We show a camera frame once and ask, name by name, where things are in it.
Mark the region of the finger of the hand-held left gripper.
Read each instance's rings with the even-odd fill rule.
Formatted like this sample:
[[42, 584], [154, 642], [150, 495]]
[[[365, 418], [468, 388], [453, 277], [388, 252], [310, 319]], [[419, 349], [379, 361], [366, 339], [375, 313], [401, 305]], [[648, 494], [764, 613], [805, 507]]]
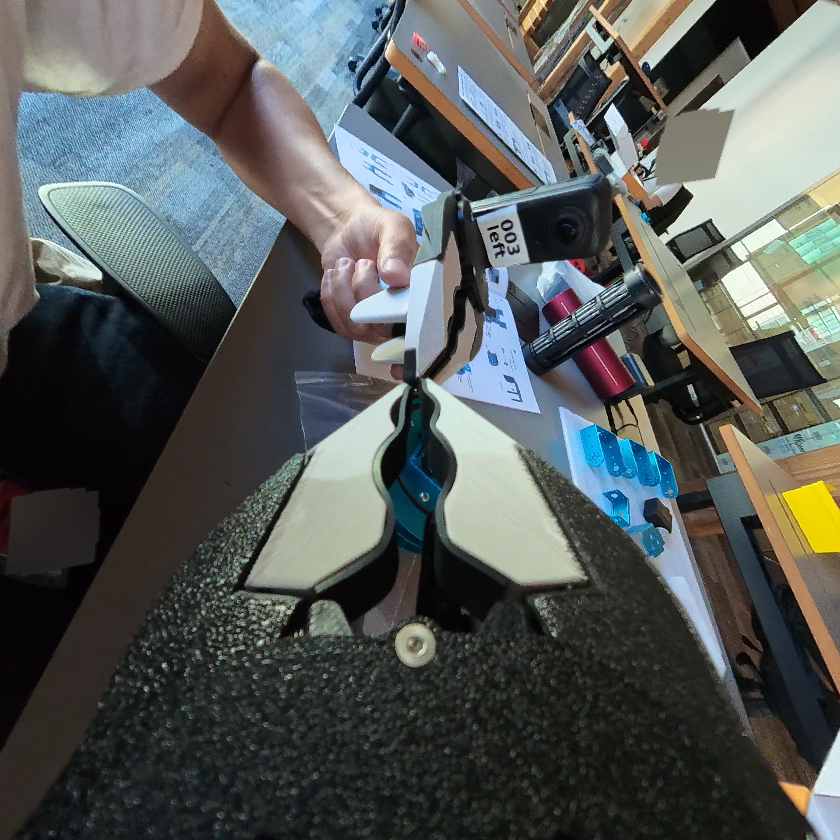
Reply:
[[459, 262], [444, 263], [443, 289], [444, 348], [429, 368], [429, 378], [439, 385], [478, 354], [489, 306], [484, 274], [467, 269], [463, 277]]
[[409, 287], [404, 335], [403, 380], [428, 377], [445, 383], [468, 363], [466, 307], [456, 307], [461, 266], [456, 238], [448, 236], [444, 255], [415, 265]]

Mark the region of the white assembly booklet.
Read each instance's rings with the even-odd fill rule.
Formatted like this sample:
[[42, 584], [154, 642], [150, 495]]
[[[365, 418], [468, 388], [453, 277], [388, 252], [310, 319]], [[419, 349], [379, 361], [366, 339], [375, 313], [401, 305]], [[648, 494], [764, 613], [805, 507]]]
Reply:
[[[424, 223], [422, 208], [451, 186], [430, 170], [410, 150], [406, 158], [388, 154], [383, 142], [361, 140], [337, 125], [333, 133], [342, 166], [386, 209], [397, 211], [413, 224], [417, 239]], [[482, 321], [479, 353], [467, 366], [443, 383], [444, 389], [462, 399], [540, 414], [530, 375], [525, 371], [518, 329], [514, 325], [506, 268], [489, 269], [490, 310]]]

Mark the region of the blue round turntable base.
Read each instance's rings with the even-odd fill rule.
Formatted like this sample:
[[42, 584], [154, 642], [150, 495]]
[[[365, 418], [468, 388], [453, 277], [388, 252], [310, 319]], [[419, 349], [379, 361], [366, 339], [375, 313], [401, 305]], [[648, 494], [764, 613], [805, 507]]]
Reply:
[[389, 492], [395, 511], [398, 549], [421, 555], [427, 520], [434, 515], [441, 487], [428, 464], [429, 432], [418, 397], [411, 403], [410, 419], [405, 465]]

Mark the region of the white paper sheet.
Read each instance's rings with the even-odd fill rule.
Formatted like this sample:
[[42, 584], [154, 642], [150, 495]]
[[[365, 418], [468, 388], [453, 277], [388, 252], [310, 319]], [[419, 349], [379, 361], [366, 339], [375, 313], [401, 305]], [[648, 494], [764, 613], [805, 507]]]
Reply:
[[508, 115], [458, 67], [458, 94], [461, 100], [503, 142], [543, 184], [558, 181], [549, 159], [530, 141]]

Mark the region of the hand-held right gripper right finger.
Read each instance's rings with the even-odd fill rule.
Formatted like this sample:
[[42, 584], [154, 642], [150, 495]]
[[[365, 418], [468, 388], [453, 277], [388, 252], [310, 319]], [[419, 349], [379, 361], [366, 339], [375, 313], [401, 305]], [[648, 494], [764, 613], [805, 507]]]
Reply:
[[505, 599], [587, 584], [583, 566], [510, 436], [431, 380], [420, 381], [427, 466], [440, 485], [434, 578], [470, 615]]

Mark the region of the blue U-shaped bracket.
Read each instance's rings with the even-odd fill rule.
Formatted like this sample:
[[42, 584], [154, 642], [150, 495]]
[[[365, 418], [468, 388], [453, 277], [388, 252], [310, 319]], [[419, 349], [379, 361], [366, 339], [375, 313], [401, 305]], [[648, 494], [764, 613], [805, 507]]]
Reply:
[[614, 432], [592, 424], [580, 431], [586, 463], [603, 466], [611, 476], [624, 476], [625, 464], [618, 437]]
[[679, 487], [674, 469], [670, 462], [655, 451], [647, 452], [647, 458], [653, 478], [655, 479], [654, 487], [657, 487], [661, 492], [661, 495], [665, 498], [677, 498], [679, 495]]
[[618, 440], [624, 464], [624, 476], [635, 479], [643, 487], [658, 487], [660, 473], [653, 454], [632, 439]]

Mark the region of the person's dark pants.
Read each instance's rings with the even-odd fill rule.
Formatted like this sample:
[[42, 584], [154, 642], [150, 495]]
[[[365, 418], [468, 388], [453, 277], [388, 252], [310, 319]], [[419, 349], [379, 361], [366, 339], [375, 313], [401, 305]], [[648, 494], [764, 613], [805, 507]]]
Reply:
[[96, 490], [100, 533], [94, 563], [71, 571], [61, 589], [2, 577], [2, 742], [206, 369], [120, 298], [45, 284], [38, 291], [8, 339], [2, 474], [26, 490]]

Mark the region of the wood-edged table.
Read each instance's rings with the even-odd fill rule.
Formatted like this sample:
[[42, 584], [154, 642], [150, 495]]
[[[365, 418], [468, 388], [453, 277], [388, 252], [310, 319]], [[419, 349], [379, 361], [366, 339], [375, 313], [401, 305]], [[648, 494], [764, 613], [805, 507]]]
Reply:
[[685, 268], [642, 218], [628, 185], [608, 161], [598, 164], [590, 147], [576, 129], [564, 140], [568, 148], [575, 137], [593, 174], [608, 171], [617, 216], [611, 240], [622, 268], [629, 270], [641, 260], [653, 278], [662, 306], [678, 344], [689, 353], [690, 368], [716, 390], [728, 406], [741, 405], [755, 413], [762, 407], [729, 347], [711, 319]]
[[[413, 32], [444, 62], [438, 74], [426, 53], [413, 48]], [[539, 96], [491, 43], [460, 2], [407, 2], [385, 49], [388, 63], [429, 108], [455, 156], [497, 193], [535, 186], [538, 177], [461, 100], [458, 67], [549, 159], [560, 182], [569, 173], [550, 115]]]

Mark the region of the red metal cylinder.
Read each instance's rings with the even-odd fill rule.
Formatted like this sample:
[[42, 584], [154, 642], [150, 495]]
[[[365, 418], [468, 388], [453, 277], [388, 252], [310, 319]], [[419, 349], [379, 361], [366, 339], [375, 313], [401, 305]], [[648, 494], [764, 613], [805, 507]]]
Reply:
[[[551, 326], [559, 323], [581, 306], [573, 288], [565, 285], [545, 302], [542, 315]], [[628, 391], [635, 384], [630, 371], [606, 339], [594, 342], [573, 357], [579, 370], [604, 401], [609, 401]]]

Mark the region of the grey mesh chair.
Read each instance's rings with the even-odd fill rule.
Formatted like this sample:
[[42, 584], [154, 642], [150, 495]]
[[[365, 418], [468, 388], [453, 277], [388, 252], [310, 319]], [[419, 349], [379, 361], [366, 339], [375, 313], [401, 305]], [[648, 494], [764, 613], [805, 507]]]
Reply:
[[193, 249], [140, 195], [107, 182], [42, 185], [56, 225], [116, 292], [152, 317], [204, 363], [214, 356], [236, 306]]

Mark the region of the black monitor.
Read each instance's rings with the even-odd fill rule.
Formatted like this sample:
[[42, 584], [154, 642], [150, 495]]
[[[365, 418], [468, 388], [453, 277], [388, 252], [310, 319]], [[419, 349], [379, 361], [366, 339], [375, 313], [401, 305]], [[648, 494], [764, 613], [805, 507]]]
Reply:
[[730, 352], [760, 400], [827, 383], [791, 330], [731, 346]]

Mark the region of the person's left hand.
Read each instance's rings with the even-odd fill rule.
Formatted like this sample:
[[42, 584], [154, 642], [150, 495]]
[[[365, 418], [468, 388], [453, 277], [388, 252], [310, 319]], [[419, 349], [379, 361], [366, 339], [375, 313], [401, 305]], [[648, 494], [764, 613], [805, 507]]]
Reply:
[[366, 203], [342, 216], [322, 249], [320, 297], [333, 330], [348, 340], [380, 344], [391, 339], [386, 324], [352, 321], [355, 305], [388, 286], [405, 288], [417, 254], [417, 238], [408, 219], [377, 203]]

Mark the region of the white foam sheet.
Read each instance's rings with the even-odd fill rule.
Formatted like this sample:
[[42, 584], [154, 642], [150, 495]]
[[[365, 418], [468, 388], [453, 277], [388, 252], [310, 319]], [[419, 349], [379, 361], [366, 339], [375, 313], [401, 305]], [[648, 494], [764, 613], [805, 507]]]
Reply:
[[611, 476], [603, 466], [590, 467], [585, 460], [580, 431], [593, 423], [565, 407], [559, 408], [559, 415], [572, 483], [604, 513], [606, 513], [607, 503], [603, 492], [619, 489], [624, 493], [629, 499], [631, 517], [631, 527], [625, 530], [630, 531], [643, 553], [646, 552], [641, 545], [638, 533], [646, 523], [643, 518], [644, 501], [657, 497], [665, 501], [670, 508], [673, 531], [668, 533], [660, 529], [665, 539], [665, 550], [657, 558], [648, 557], [648, 559], [683, 606], [702, 643], [706, 646], [718, 675], [722, 678], [726, 677], [729, 672], [728, 659], [718, 635], [717, 625], [706, 603], [706, 590], [701, 582], [693, 552], [690, 550], [680, 524], [676, 499], [665, 498], [657, 487], [642, 486], [635, 479]]

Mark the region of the large clear plastic bag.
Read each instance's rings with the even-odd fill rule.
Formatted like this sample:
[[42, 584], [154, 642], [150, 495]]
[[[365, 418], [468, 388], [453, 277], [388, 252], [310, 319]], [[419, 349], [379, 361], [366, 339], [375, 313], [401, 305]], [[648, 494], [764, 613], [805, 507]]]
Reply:
[[325, 438], [343, 425], [354, 425], [354, 418], [371, 405], [396, 391], [395, 400], [386, 398], [384, 434], [377, 428], [382, 424], [376, 419], [365, 421], [361, 431], [371, 441], [379, 443], [389, 438], [395, 428], [394, 416], [400, 413], [404, 394], [411, 389], [404, 383], [386, 381], [365, 374], [297, 371], [295, 383], [300, 401], [300, 420], [304, 451], [309, 454]]

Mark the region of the dark power adapter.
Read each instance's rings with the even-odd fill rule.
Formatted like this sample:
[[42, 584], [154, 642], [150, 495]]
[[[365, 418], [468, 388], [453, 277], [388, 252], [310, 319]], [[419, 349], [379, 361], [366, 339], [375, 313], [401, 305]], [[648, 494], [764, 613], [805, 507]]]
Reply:
[[619, 358], [633, 380], [626, 393], [643, 393], [655, 387], [655, 380], [639, 354], [627, 352]]

